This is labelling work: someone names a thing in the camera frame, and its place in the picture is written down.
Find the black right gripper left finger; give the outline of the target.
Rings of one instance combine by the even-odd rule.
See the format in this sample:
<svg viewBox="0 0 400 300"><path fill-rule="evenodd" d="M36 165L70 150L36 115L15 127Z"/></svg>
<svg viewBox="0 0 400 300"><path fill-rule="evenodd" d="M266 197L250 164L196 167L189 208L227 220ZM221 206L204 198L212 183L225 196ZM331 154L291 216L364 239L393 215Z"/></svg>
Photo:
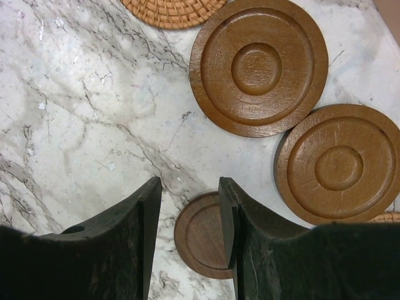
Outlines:
<svg viewBox="0 0 400 300"><path fill-rule="evenodd" d="M60 234L1 227L2 299L146 299L162 198L158 177Z"/></svg>

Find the grooved brown wooden coaster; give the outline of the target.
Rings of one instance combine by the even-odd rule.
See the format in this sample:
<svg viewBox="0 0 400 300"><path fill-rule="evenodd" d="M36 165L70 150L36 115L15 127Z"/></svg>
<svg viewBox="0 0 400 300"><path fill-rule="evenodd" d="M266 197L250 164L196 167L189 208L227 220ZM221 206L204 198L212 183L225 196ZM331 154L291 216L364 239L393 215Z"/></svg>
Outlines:
<svg viewBox="0 0 400 300"><path fill-rule="evenodd" d="M291 1L233 1L198 32L189 75L208 119L238 136L263 138L303 120L328 76L314 19Z"/></svg>

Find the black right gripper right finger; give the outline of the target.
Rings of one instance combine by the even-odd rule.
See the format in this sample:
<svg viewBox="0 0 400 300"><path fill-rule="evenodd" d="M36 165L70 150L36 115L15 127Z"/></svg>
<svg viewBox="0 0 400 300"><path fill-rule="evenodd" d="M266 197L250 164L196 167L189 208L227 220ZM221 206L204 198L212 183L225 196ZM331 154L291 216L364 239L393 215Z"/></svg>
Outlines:
<svg viewBox="0 0 400 300"><path fill-rule="evenodd" d="M398 299L399 224L307 229L219 180L226 261L237 299Z"/></svg>

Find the dark walnut coaster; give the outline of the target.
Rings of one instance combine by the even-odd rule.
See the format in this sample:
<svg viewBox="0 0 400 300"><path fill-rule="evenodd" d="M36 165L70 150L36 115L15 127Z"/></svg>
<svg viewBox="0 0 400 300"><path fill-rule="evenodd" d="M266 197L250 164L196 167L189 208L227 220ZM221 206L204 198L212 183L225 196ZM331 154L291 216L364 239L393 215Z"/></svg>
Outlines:
<svg viewBox="0 0 400 300"><path fill-rule="evenodd" d="M192 198L179 213L174 242L181 259L194 272L212 279L231 279L224 252L218 192Z"/></svg>

